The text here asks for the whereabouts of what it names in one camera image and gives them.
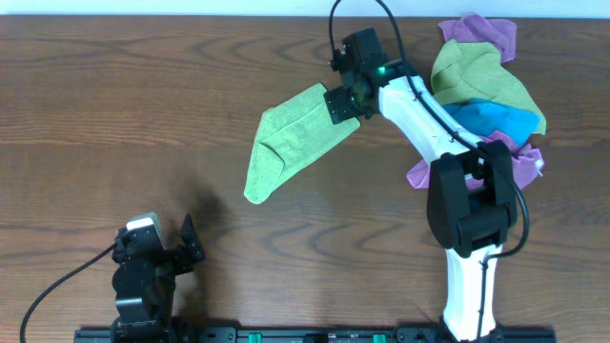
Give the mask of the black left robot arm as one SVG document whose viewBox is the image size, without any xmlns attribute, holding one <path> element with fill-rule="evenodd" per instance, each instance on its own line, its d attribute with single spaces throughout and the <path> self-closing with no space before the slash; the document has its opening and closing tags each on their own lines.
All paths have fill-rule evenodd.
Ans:
<svg viewBox="0 0 610 343">
<path fill-rule="evenodd" d="M 173 316 L 175 279 L 193 271 L 205 252 L 190 215 L 180 229 L 182 243 L 163 246 L 162 228 L 154 212 L 132 218 L 117 232 L 112 277 L 118 317 L 111 324 L 112 342 L 195 342 L 196 333 Z"/>
</svg>

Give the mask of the light green cloth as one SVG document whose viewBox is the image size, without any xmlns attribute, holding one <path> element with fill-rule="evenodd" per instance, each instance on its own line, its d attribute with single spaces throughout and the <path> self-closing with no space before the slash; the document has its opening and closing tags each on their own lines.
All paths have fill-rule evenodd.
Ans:
<svg viewBox="0 0 610 343">
<path fill-rule="evenodd" d="M 265 110 L 254 137 L 244 196 L 259 205 L 298 172 L 360 128 L 352 118 L 334 124 L 324 101 L 326 88 L 314 84 Z"/>
</svg>

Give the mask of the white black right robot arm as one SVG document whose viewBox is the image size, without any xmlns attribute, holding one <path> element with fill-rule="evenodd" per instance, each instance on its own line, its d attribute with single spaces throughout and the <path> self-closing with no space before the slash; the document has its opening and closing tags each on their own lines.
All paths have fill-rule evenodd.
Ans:
<svg viewBox="0 0 610 343">
<path fill-rule="evenodd" d="M 380 114 L 408 138 L 429 168 L 427 220 L 446 251 L 448 297 L 442 319 L 457 342 L 488 337 L 496 258 L 517 220 L 519 189 L 508 148 L 463 128 L 402 58 L 390 60 L 372 29 L 332 49 L 340 87 L 324 99 L 333 123 Z"/>
</svg>

